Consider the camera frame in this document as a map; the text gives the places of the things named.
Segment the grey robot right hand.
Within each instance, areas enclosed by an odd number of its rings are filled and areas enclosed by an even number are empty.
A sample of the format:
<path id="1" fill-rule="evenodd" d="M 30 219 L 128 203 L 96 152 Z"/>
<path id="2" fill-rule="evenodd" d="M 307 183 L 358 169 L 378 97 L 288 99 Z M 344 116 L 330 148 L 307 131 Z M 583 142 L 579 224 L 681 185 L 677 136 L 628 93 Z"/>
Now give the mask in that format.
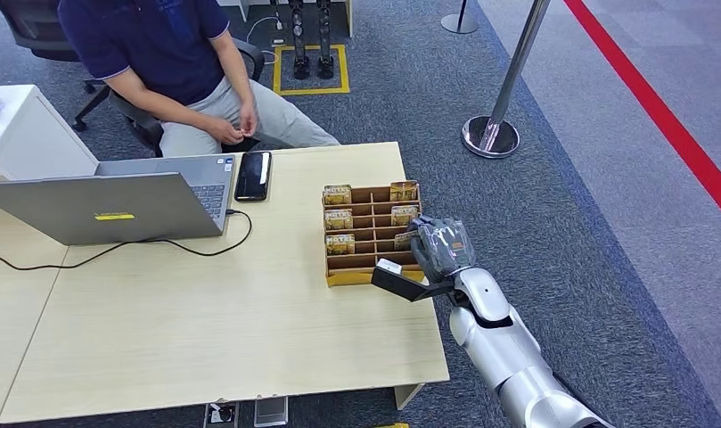
<path id="1" fill-rule="evenodd" d="M 410 247 L 430 284 L 440 284 L 476 264 L 476 254 L 464 223 L 452 218 L 421 215 L 408 226 Z"/>

